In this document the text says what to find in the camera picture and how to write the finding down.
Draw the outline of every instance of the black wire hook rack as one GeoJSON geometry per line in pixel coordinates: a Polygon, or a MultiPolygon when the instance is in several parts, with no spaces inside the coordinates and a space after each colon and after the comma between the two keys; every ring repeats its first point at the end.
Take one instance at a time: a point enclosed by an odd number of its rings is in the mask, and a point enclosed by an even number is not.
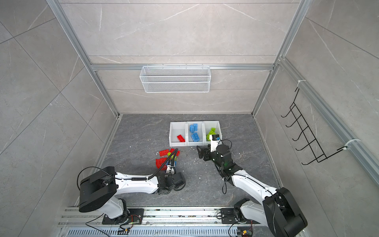
{"type": "Polygon", "coordinates": [[[291,106],[290,106],[290,111],[286,114],[286,116],[281,116],[281,117],[282,117],[282,118],[285,118],[285,117],[287,117],[290,113],[292,113],[292,115],[296,118],[296,120],[295,120],[290,126],[287,126],[287,125],[286,125],[286,127],[292,127],[292,125],[294,125],[294,124],[297,122],[298,125],[299,125],[299,127],[300,127],[300,129],[301,129],[301,132],[300,132],[300,135],[298,136],[298,138],[297,138],[296,140],[292,138],[292,140],[294,140],[294,141],[299,140],[299,138],[300,138],[301,135],[303,134],[304,137],[305,137],[305,139],[306,139],[306,141],[307,141],[307,143],[308,143],[306,146],[304,146],[304,147],[301,148],[301,149],[297,149],[297,148],[295,148],[295,149],[296,149],[297,151],[301,151],[301,150],[303,150],[303,149],[305,149],[306,147],[309,146],[310,149],[311,149],[311,151],[312,151],[312,153],[313,153],[314,159],[313,159],[312,161],[310,161],[310,162],[308,162],[308,163],[306,163],[306,164],[304,164],[304,163],[301,163],[301,164],[302,164],[302,165],[309,165],[309,164],[311,164],[313,161],[317,161],[318,163],[320,163],[320,162],[322,162],[322,161],[324,161],[324,160],[330,158],[331,156],[333,156],[333,155],[335,155],[335,154],[337,154],[337,153],[339,153],[339,152],[341,152],[341,151],[343,151],[343,150],[346,150],[347,146],[345,145],[345,146],[343,146],[343,147],[341,147],[341,148],[338,148],[337,151],[336,151],[335,153],[331,154],[330,156],[327,156],[327,155],[325,154],[325,152],[324,152],[323,148],[321,147],[320,143],[317,141],[316,136],[313,134],[312,129],[311,129],[310,126],[308,125],[306,119],[304,118],[303,114],[301,113],[301,111],[299,110],[299,108],[297,107],[297,105],[296,105],[296,103],[295,103],[296,97],[297,97],[297,95],[298,95],[298,93],[299,93],[299,87],[296,88],[295,92],[296,92],[296,95],[295,95],[295,98],[293,99],[293,102],[292,102],[292,104],[291,104],[291,106]],[[294,108],[296,108],[296,109],[299,111],[299,114],[300,114],[300,115],[299,115],[298,117],[296,117],[295,114],[293,113],[293,109],[294,109],[294,108]],[[300,123],[299,123],[299,118],[303,118],[303,120],[305,121],[305,124],[307,125],[305,128],[302,128],[302,127],[301,127],[301,125],[300,125],[300,123]],[[314,137],[313,140],[311,140],[311,141],[308,140],[307,136],[306,136],[305,133],[304,133],[304,131],[305,131],[306,129],[309,129],[309,130],[310,130],[312,136],[314,137]],[[320,147],[321,151],[323,152],[323,153],[322,153],[320,156],[318,156],[318,157],[315,155],[315,152],[314,152],[313,149],[312,149],[311,144],[312,144],[313,142],[316,142],[317,145],[320,147]]]}

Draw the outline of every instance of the white wire mesh basket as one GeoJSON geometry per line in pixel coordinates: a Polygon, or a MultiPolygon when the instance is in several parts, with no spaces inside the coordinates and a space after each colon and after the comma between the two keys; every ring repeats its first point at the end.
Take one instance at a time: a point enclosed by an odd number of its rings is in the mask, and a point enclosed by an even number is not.
{"type": "Polygon", "coordinates": [[[140,79],[146,93],[209,92],[209,66],[145,66],[140,79]]]}

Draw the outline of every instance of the blue building block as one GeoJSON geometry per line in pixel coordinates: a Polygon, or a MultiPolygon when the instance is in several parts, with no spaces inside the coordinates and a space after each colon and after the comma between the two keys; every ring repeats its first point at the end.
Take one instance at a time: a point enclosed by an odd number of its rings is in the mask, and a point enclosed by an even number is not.
{"type": "Polygon", "coordinates": [[[195,126],[190,125],[190,126],[189,126],[189,131],[190,131],[191,133],[194,133],[195,131],[197,131],[197,129],[195,130],[195,126]]]}
{"type": "Polygon", "coordinates": [[[192,134],[191,137],[192,137],[193,141],[200,141],[200,138],[199,138],[199,135],[197,134],[197,132],[192,134]]]}

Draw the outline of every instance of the gray tile wall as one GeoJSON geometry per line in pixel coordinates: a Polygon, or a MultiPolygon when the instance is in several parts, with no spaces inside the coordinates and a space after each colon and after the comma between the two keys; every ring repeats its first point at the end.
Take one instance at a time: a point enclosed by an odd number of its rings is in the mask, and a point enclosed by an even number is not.
{"type": "Polygon", "coordinates": [[[64,0],[94,63],[273,63],[292,0],[64,0]]]}
{"type": "Polygon", "coordinates": [[[50,236],[114,117],[45,0],[0,5],[0,236],[50,236]]]}
{"type": "MultiPolygon", "coordinates": [[[[286,55],[320,96],[379,158],[378,1],[315,0],[286,55]]],[[[357,161],[343,151],[321,163],[312,160],[300,128],[289,111],[296,83],[278,71],[257,119],[284,186],[307,195],[301,208],[311,236],[376,236],[379,189],[357,161]]],[[[302,114],[327,155],[344,144],[299,92],[302,114]]],[[[309,131],[305,133],[312,138],[309,131]]],[[[320,147],[312,146],[316,155],[320,147]]]]}
{"type": "Polygon", "coordinates": [[[146,93],[140,71],[98,71],[121,113],[251,113],[267,70],[213,70],[208,93],[146,93]]]}

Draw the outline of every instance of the vertical metal post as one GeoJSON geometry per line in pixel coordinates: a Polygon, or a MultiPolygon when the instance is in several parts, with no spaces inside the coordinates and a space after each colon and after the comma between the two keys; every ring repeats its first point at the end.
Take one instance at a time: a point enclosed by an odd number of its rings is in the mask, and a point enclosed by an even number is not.
{"type": "Polygon", "coordinates": [[[106,103],[108,104],[109,108],[112,110],[114,116],[118,117],[119,112],[117,111],[116,106],[114,105],[111,97],[108,94],[107,89],[103,85],[99,76],[95,73],[94,70],[92,70],[89,57],[88,57],[86,51],[84,50],[83,46],[81,45],[81,43],[80,43],[78,37],[76,36],[74,30],[72,29],[72,26],[71,26],[70,22],[68,21],[67,16],[64,13],[60,3],[58,2],[58,0],[46,0],[46,1],[49,4],[53,13],[55,14],[57,20],[61,24],[63,31],[66,33],[68,39],[70,40],[72,46],[76,50],[80,59],[82,60],[87,71],[89,72],[92,79],[94,80],[96,86],[99,88],[99,90],[100,90],[101,94],[103,95],[103,97],[104,97],[106,103]]]}
{"type": "Polygon", "coordinates": [[[293,38],[295,37],[295,35],[296,35],[300,25],[301,25],[301,22],[303,21],[304,16],[307,13],[311,3],[312,3],[312,0],[302,0],[300,2],[299,8],[296,11],[296,14],[292,20],[292,23],[290,25],[288,32],[287,32],[287,35],[284,38],[282,46],[280,47],[279,53],[276,56],[275,63],[274,63],[275,68],[273,71],[270,72],[270,74],[268,74],[265,85],[263,86],[261,93],[258,96],[257,102],[255,103],[255,106],[253,108],[253,111],[251,112],[251,114],[253,116],[257,115],[258,110],[259,110],[259,108],[260,108],[260,106],[261,106],[261,104],[262,104],[262,102],[263,102],[263,100],[264,100],[264,98],[268,92],[268,89],[270,88],[270,86],[274,80],[274,77],[275,77],[275,74],[276,74],[277,68],[278,68],[278,59],[281,57],[284,57],[286,55],[286,53],[287,53],[287,51],[288,51],[288,49],[289,49],[289,47],[293,41],[293,38]]]}

